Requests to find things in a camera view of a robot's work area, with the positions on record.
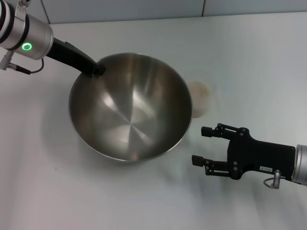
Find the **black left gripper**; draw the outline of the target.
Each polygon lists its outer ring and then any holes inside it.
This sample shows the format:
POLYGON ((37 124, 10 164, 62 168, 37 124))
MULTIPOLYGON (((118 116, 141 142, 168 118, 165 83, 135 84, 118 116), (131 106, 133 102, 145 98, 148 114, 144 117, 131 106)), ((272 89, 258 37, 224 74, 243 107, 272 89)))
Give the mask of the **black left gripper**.
POLYGON ((103 75, 106 68, 104 65, 97 64, 87 54, 68 42, 53 39, 53 44, 47 57, 58 62, 71 66, 88 77, 93 75, 103 75))

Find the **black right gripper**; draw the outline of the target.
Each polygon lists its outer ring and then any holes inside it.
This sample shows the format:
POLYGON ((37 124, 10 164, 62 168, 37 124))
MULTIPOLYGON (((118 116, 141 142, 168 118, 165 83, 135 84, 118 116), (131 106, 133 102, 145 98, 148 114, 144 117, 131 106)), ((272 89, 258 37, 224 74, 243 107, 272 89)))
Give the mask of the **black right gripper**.
POLYGON ((203 137, 229 139, 227 162, 192 155, 192 164, 205 168, 207 176, 239 180, 248 171, 274 174, 276 170, 291 180, 295 165, 295 147, 255 140, 247 128, 218 123, 215 128, 203 126, 203 137))

